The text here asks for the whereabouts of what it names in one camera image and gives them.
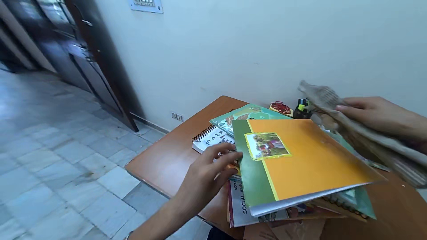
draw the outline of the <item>switch board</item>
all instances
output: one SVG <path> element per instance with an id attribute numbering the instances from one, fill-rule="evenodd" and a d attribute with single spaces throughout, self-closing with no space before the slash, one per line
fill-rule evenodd
<path id="1" fill-rule="evenodd" d="M 132 10 L 163 13 L 160 0 L 128 0 Z"/>

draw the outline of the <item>wooden desk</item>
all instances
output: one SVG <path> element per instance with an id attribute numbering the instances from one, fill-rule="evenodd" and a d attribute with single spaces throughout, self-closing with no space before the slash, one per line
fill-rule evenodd
<path id="1" fill-rule="evenodd" d="M 135 157 L 126 169 L 165 195 L 175 195 L 188 167 L 199 156 L 191 148 L 191 138 L 207 128 L 210 119 L 245 104 L 226 96 L 218 98 Z M 427 203 L 393 173 L 381 171 L 381 174 L 389 182 L 367 186 L 378 220 L 368 223 L 353 219 L 328 220 L 322 240 L 427 239 Z M 226 221 L 227 190 L 224 187 L 199 216 L 234 238 L 242 239 L 244 228 L 229 228 Z"/>
<path id="2" fill-rule="evenodd" d="M 219 97 L 135 157 L 126 165 L 126 170 L 163 194 L 174 196 L 188 167 L 200 156 L 191 148 L 191 138 L 209 127 L 212 118 L 246 104 L 234 98 Z M 230 228 L 227 222 L 227 197 L 228 191 L 223 187 L 199 216 L 232 237 L 242 239 L 244 228 Z"/>

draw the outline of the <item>yellow border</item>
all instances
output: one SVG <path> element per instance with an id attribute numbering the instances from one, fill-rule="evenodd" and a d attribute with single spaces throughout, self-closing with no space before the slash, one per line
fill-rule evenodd
<path id="1" fill-rule="evenodd" d="M 264 160 L 262 160 L 262 162 L 268 178 L 268 182 L 270 183 L 271 191 L 273 192 L 274 199 L 276 201 L 279 201 L 279 197 L 277 196 L 277 192 L 276 192 L 276 188 L 274 187 L 273 180 L 271 180 L 271 176 L 270 176 L 270 172 L 268 171 L 267 164 Z"/>
<path id="2" fill-rule="evenodd" d="M 267 134 L 267 133 L 274 133 L 274 134 L 276 134 L 276 136 L 279 138 L 280 142 L 283 144 L 283 146 L 285 147 L 285 149 L 286 149 L 286 151 L 288 153 L 280 154 L 280 155 L 274 155 L 274 156 L 268 156 L 268 157 L 254 158 L 254 156 L 252 155 L 251 147 L 249 146 L 248 135 L 253 135 L 253 134 Z M 289 148 L 282 141 L 282 139 L 280 138 L 279 134 L 277 134 L 275 132 L 251 132 L 251 133 L 245 133 L 245 140 L 246 140 L 246 145 L 248 146 L 249 154 L 251 155 L 251 159 L 254 160 L 254 161 L 261 161 L 261 160 L 265 160 L 265 159 L 281 158 L 281 157 L 292 157 L 292 153 L 289 151 Z"/>
<path id="3" fill-rule="evenodd" d="M 252 130 L 252 126 L 251 126 L 251 123 L 249 122 L 249 119 L 246 119 L 246 122 L 248 123 L 248 126 L 249 126 L 249 128 L 250 128 L 251 132 L 254 132 L 254 131 Z"/>

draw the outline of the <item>crumpled paper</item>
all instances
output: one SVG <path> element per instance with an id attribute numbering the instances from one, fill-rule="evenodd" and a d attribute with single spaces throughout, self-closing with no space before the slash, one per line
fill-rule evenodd
<path id="1" fill-rule="evenodd" d="M 339 125 L 339 133 L 364 157 L 388 166 L 415 188 L 427 188 L 427 155 L 400 141 L 370 129 L 336 111 L 347 105 L 330 87 L 301 81 L 298 89 L 305 93 L 316 109 L 329 115 Z"/>

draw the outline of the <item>wall socket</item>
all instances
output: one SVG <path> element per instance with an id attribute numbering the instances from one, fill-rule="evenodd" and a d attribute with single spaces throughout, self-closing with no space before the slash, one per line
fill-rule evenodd
<path id="1" fill-rule="evenodd" d="M 178 120 L 180 122 L 184 122 L 184 118 L 182 117 L 181 114 L 177 114 L 177 113 L 175 113 L 173 111 L 170 111 L 170 112 L 172 113 L 172 118 L 173 119 Z"/>

